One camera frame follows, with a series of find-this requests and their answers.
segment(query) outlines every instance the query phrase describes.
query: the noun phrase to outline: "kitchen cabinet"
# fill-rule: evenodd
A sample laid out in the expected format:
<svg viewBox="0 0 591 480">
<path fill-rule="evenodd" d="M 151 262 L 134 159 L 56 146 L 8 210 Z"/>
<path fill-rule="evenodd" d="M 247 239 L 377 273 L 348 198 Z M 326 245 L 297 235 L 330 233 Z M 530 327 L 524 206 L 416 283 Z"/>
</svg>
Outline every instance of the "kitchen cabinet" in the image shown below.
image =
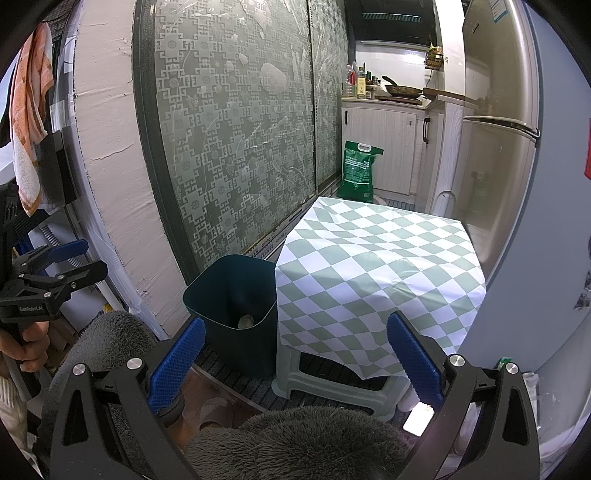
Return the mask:
<svg viewBox="0 0 591 480">
<path fill-rule="evenodd" d="M 423 121 L 423 157 L 421 173 L 418 178 L 418 190 L 415 210 L 430 212 L 435 200 L 435 187 L 439 164 L 441 162 L 441 146 L 443 143 L 443 127 L 445 117 L 442 113 L 430 112 Z"/>
<path fill-rule="evenodd" d="M 421 107 L 371 100 L 343 102 L 343 147 L 345 141 L 353 141 L 384 149 L 372 167 L 377 193 L 385 197 L 391 193 L 393 199 L 416 193 L 423 117 Z"/>
<path fill-rule="evenodd" d="M 458 168 L 464 102 L 438 95 L 426 108 L 423 157 L 415 210 L 449 217 L 456 201 L 454 177 Z"/>
</svg>

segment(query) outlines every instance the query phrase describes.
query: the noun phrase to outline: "range hood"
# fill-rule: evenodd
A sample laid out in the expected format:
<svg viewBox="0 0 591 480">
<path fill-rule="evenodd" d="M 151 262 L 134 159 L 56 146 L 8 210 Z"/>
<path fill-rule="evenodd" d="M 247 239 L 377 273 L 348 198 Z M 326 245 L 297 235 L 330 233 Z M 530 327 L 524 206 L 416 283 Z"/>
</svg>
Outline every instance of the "range hood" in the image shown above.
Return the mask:
<svg viewBox="0 0 591 480">
<path fill-rule="evenodd" d="M 355 40 L 437 44 L 433 0 L 346 0 Z"/>
</svg>

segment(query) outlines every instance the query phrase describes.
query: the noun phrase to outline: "cabinet door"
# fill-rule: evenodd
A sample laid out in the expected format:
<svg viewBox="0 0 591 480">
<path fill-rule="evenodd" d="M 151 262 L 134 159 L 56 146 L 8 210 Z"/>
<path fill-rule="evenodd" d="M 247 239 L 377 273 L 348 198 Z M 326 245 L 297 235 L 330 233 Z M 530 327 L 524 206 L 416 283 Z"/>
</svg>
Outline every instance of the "cabinet door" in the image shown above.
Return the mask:
<svg viewBox="0 0 591 480">
<path fill-rule="evenodd" d="M 345 141 L 383 148 L 373 166 L 374 188 L 408 195 L 413 173 L 417 116 L 368 108 L 343 108 Z"/>
<path fill-rule="evenodd" d="M 429 143 L 424 146 L 425 155 L 421 162 L 421 173 L 418 178 L 415 211 L 431 213 L 433 195 L 437 183 L 437 172 L 441 160 L 441 144 L 443 142 L 443 124 L 445 117 L 440 113 L 430 115 L 426 127 Z"/>
</svg>

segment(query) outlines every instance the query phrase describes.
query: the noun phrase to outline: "bottle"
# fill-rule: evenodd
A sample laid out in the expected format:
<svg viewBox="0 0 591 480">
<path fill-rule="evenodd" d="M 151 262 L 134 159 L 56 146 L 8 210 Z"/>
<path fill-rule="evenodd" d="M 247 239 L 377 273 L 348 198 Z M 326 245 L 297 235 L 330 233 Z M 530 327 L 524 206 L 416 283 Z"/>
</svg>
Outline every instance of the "bottle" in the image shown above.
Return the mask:
<svg viewBox="0 0 591 480">
<path fill-rule="evenodd" d="M 355 98 L 356 95 L 356 85 L 357 85 L 357 75 L 355 75 L 355 71 L 351 65 L 347 65 L 347 73 L 345 75 L 345 81 L 343 82 L 343 97 L 346 98 Z"/>
<path fill-rule="evenodd" d="M 366 96 L 366 89 L 365 89 L 365 77 L 359 75 L 357 77 L 357 98 L 365 98 Z"/>
<path fill-rule="evenodd" d="M 357 75 L 357 98 L 365 98 L 366 89 L 365 89 L 365 69 L 363 67 L 359 67 L 359 75 Z"/>
</svg>

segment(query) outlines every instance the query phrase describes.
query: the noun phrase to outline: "gray plush fabric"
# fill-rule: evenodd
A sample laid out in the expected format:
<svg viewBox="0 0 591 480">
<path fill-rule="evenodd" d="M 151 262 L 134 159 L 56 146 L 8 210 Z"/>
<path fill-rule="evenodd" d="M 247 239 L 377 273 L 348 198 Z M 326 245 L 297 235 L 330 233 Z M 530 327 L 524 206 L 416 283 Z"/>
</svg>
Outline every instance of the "gray plush fabric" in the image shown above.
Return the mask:
<svg viewBox="0 0 591 480">
<path fill-rule="evenodd" d="M 74 365 L 93 371 L 144 356 L 155 337 L 135 316 L 111 312 L 97 318 L 74 345 L 51 382 L 43 405 L 40 439 L 49 448 L 57 407 Z M 132 468 L 152 472 L 120 406 L 113 423 Z M 366 414 L 302 407 L 249 419 L 238 429 L 205 429 L 185 449 L 202 480 L 390 480 L 410 447 L 394 427 Z"/>
<path fill-rule="evenodd" d="M 43 403 L 38 433 L 44 447 L 51 448 L 53 426 L 66 382 L 74 365 L 84 362 L 93 372 L 112 370 L 132 357 L 143 357 L 156 345 L 156 338 L 139 318 L 127 312 L 110 312 L 96 318 L 80 335 L 51 381 Z M 151 474 L 119 405 L 110 406 L 113 423 L 131 465 L 139 473 Z"/>
<path fill-rule="evenodd" d="M 202 480 L 392 479 L 410 446 L 364 413 L 302 407 L 205 429 L 184 451 Z"/>
</svg>

